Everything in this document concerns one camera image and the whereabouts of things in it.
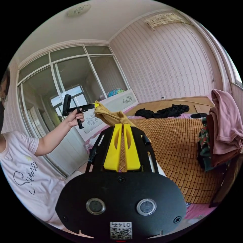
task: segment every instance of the ceiling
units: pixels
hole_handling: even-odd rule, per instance
[[[90,0],[91,9],[81,16],[68,17],[65,9],[39,26],[15,54],[18,63],[31,54],[64,41],[92,39],[109,41],[136,18],[169,8],[152,0]]]

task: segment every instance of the glasses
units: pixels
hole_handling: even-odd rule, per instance
[[[7,95],[4,95],[4,97],[0,96],[0,102],[2,102],[4,108],[6,107],[7,101],[8,101]]]

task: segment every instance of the hand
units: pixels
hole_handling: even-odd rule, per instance
[[[78,125],[77,119],[79,119],[81,122],[84,122],[84,114],[83,113],[77,113],[77,109],[75,109],[72,113],[70,113],[66,119],[64,120],[67,122],[67,124],[70,127],[74,127]]]

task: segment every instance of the yellow cloth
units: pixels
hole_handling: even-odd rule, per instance
[[[136,127],[123,113],[122,111],[110,112],[106,107],[104,107],[100,102],[96,101],[96,104],[99,104],[94,109],[95,117],[101,119],[104,123],[109,126],[114,126],[115,124],[130,124],[131,127]]]

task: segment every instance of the screw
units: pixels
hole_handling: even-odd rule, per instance
[[[177,216],[175,219],[174,219],[174,224],[177,224],[181,221],[181,216]]]
[[[126,181],[125,177],[123,177],[123,176],[118,177],[118,182],[124,183],[125,181]]]
[[[63,216],[63,221],[64,222],[67,222],[68,221],[68,218],[66,216]]]

